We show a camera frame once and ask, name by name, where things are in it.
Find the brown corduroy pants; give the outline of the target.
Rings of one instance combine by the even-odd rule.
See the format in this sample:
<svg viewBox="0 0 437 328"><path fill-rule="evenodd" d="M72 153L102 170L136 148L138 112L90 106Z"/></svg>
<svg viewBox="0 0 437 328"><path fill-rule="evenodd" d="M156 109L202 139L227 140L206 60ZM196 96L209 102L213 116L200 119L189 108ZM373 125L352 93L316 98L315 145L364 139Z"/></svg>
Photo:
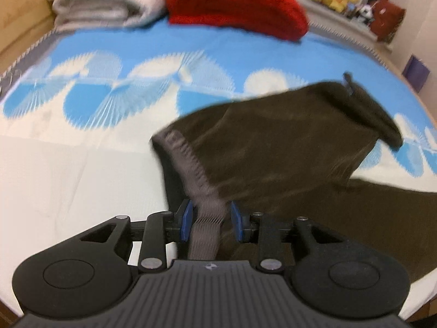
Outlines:
<svg viewBox="0 0 437 328"><path fill-rule="evenodd" d="M400 261L413 281L436 268L436 193L353 178L377 144L407 143L392 117L346 74L262 98L218 104L158 131L172 210L189 198L198 215L191 260L249 260L233 235L230 204L291 222L300 215Z"/></svg>

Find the blue white patterned bedsheet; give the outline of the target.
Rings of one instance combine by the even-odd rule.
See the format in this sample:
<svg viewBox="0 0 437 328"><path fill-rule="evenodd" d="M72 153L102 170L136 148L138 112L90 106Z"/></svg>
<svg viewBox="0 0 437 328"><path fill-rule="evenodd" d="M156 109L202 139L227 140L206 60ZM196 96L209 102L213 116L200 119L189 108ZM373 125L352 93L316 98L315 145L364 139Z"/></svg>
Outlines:
<svg viewBox="0 0 437 328"><path fill-rule="evenodd" d="M17 266L115 215L166 206L151 136L179 116L338 80L351 72L405 139L377 144L356 178L433 192L436 127L405 83L360 44L297 43L232 28L170 25L51 33L1 77L1 301L20 313Z"/></svg>

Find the purple box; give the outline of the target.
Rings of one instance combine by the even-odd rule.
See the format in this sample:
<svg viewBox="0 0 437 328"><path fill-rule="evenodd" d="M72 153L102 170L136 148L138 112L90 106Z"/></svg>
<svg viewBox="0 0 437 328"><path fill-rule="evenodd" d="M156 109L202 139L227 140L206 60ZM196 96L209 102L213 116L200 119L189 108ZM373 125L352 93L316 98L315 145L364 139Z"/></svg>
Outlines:
<svg viewBox="0 0 437 328"><path fill-rule="evenodd" d="M402 75L407 79L414 91L419 93L430 75L430 70L420 58L411 55L404 67Z"/></svg>

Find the red knitted blanket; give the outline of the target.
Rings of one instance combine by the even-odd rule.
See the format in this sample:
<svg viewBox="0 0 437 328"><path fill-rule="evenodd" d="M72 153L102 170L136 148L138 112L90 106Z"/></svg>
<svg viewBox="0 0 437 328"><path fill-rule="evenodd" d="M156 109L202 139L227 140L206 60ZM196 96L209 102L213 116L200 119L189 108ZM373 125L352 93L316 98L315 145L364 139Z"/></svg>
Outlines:
<svg viewBox="0 0 437 328"><path fill-rule="evenodd" d="M296 42L309 30L296 0L167 0L169 22L235 27Z"/></svg>

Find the dark red cushion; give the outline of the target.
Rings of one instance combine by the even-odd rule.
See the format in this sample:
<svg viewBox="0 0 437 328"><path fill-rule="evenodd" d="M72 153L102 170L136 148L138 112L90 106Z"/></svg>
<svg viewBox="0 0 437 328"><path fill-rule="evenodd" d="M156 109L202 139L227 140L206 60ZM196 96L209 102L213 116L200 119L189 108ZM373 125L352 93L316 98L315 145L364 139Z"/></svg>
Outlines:
<svg viewBox="0 0 437 328"><path fill-rule="evenodd" d="M372 12L370 31L377 36L378 42L391 43L404 20L406 10L390 0L377 0L372 5Z"/></svg>

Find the white bed frame ledge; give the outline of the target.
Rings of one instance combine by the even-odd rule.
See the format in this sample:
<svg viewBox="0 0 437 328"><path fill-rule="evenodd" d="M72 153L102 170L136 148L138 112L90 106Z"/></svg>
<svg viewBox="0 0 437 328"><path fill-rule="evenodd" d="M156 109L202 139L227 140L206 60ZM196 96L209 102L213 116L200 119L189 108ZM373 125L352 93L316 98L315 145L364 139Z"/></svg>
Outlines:
<svg viewBox="0 0 437 328"><path fill-rule="evenodd" d="M377 36L368 29L312 0L297 1L306 11L310 32L359 50L396 75L401 74L390 60L390 46L378 42Z"/></svg>

